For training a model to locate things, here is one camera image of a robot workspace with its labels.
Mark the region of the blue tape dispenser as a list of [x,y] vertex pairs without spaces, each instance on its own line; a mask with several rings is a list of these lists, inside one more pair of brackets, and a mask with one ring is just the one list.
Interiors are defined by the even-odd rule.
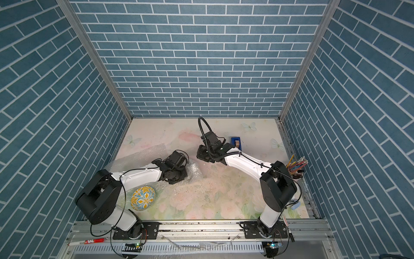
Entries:
[[240,137],[231,137],[231,144],[235,147],[238,148],[239,150],[242,150],[241,146],[241,138]]

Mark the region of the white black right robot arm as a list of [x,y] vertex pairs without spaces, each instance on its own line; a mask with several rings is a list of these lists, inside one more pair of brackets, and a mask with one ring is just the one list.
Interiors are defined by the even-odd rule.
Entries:
[[220,141],[211,131],[202,133],[201,139],[203,144],[198,148],[197,159],[234,167],[260,183],[266,206],[258,218],[257,229],[265,238],[273,235],[280,216],[299,188],[285,165],[280,161],[267,163],[244,154],[234,145]]

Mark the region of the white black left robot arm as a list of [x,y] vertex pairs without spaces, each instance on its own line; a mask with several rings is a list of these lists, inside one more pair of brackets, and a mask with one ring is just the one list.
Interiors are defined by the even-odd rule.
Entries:
[[166,159],[155,159],[141,168],[115,173],[102,169],[79,192],[74,203],[91,225],[110,224],[125,238],[141,238],[144,226],[142,220],[126,208],[127,191],[158,181],[170,185],[178,183],[188,176],[188,162],[189,157],[184,151],[175,150]]

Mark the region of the clear bubble wrap sheet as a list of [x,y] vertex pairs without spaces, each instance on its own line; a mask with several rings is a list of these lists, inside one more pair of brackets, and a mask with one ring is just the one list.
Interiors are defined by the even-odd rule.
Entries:
[[143,210],[144,212],[156,209],[160,213],[165,213],[167,209],[184,211],[191,208],[194,202],[199,202],[202,199],[201,185],[206,175],[199,163],[190,156],[188,156],[189,162],[185,167],[188,176],[184,180],[175,184],[161,180],[162,162],[173,151],[167,150],[163,144],[156,145],[116,159],[105,166],[114,180],[121,182],[116,207],[137,212],[131,207],[130,200],[133,193],[143,186],[151,186],[156,192],[153,204]]

